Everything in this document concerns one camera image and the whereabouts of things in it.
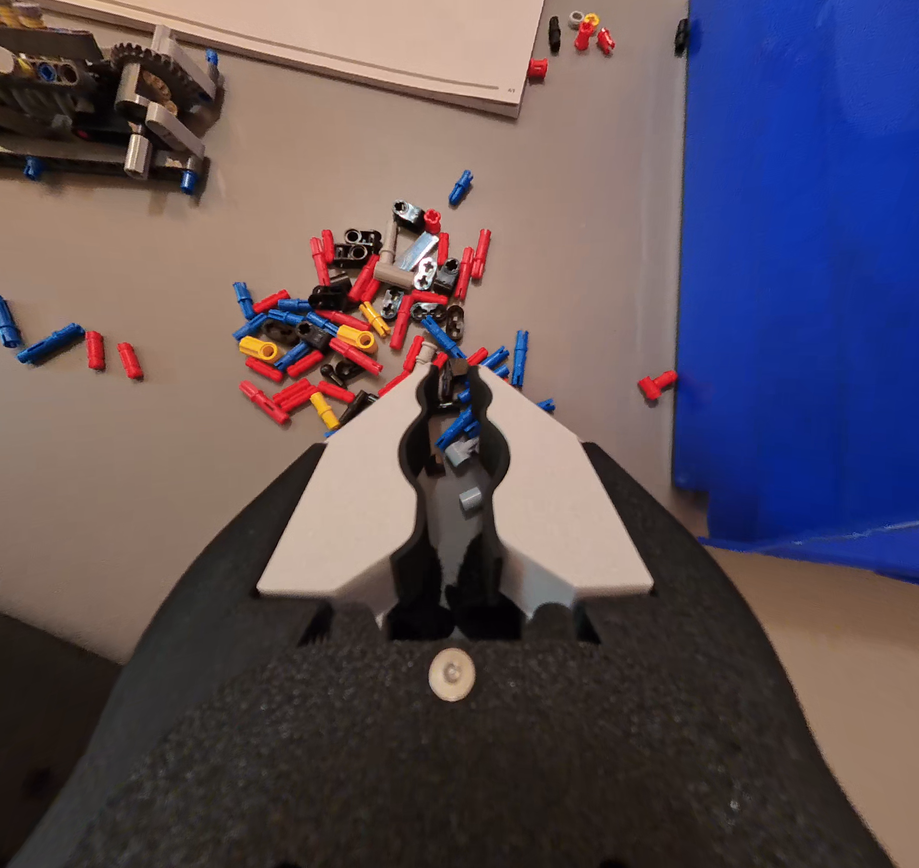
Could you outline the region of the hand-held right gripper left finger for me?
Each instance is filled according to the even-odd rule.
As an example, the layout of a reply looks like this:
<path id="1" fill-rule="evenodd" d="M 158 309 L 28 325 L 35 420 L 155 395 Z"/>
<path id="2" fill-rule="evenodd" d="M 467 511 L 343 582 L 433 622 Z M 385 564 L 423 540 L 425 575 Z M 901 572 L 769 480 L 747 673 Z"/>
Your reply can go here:
<path id="1" fill-rule="evenodd" d="M 438 370 L 422 365 L 326 442 L 257 590 L 362 604 L 391 636 L 451 635 L 423 473 Z"/>

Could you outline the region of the blue plastic bin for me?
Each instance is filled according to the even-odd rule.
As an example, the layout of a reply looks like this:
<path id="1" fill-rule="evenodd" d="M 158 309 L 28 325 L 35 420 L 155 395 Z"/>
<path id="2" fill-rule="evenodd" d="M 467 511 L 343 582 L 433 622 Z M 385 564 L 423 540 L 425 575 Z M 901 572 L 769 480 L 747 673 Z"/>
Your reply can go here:
<path id="1" fill-rule="evenodd" d="M 918 578 L 918 0 L 688 0 L 673 483 Z"/>

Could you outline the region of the pile of small lego pins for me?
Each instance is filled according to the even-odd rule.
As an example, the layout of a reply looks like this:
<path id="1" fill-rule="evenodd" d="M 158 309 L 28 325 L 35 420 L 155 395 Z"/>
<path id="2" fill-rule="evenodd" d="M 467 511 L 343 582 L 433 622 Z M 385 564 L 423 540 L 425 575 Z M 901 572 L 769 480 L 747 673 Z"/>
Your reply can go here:
<path id="1" fill-rule="evenodd" d="M 493 227 L 480 229 L 463 249 L 450 246 L 451 213 L 400 199 L 386 231 L 351 228 L 336 240 L 324 230 L 309 242 L 318 286 L 306 298 L 283 288 L 254 300 L 234 283 L 246 319 L 234 342 L 246 377 L 238 390 L 259 413 L 286 428 L 291 415 L 312 405 L 329 437 L 406 380 L 417 367 L 439 371 L 453 359 L 456 406 L 451 426 L 431 441 L 426 475 L 463 467 L 477 449 L 469 368 L 484 365 L 522 391 L 528 330 L 512 348 L 474 349 L 466 343 L 470 292 L 484 277 Z"/>

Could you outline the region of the white instruction booklet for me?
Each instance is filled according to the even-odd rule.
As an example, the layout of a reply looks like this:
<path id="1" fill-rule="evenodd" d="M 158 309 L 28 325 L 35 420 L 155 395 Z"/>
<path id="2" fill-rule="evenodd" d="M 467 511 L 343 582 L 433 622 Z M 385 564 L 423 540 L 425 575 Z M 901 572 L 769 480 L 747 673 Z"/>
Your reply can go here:
<path id="1" fill-rule="evenodd" d="M 545 0 L 31 0 L 517 118 Z"/>

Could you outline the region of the lego car chassis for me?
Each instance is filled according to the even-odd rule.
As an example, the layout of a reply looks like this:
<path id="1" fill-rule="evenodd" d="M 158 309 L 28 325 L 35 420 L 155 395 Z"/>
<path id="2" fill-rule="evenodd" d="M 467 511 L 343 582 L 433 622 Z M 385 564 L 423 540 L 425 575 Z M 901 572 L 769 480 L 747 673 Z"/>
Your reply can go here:
<path id="1" fill-rule="evenodd" d="M 198 62 L 165 25 L 146 45 L 100 47 L 36 3 L 1 0 L 1 166 L 30 181 L 124 175 L 197 196 L 223 90 L 217 53 Z"/>

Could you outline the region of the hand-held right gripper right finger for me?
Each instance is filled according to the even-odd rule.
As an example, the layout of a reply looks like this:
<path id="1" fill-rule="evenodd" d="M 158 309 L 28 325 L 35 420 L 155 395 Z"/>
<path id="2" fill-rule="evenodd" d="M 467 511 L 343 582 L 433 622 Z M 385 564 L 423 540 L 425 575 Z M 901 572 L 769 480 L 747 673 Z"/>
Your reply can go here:
<path id="1" fill-rule="evenodd" d="M 482 481 L 460 493 L 477 518 L 454 581 L 467 638 L 521 637 L 545 606 L 648 595 L 653 579 L 581 440 L 484 365 L 470 371 Z"/>

